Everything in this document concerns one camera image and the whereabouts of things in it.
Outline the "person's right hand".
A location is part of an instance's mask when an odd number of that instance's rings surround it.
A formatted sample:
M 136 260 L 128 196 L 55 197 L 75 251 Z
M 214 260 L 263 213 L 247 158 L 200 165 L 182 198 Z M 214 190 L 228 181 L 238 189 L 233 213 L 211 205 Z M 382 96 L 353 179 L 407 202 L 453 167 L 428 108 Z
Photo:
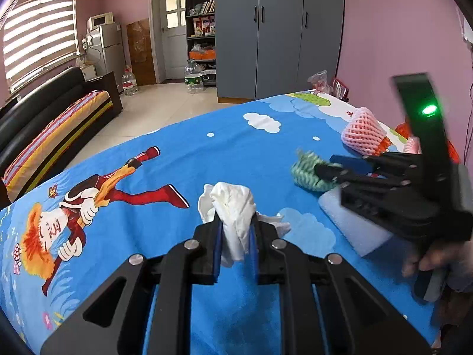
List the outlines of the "person's right hand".
M 447 284 L 456 292 L 472 292 L 472 240 L 461 243 L 433 244 L 425 254 L 413 248 L 402 265 L 402 276 L 436 268 L 451 269 Z

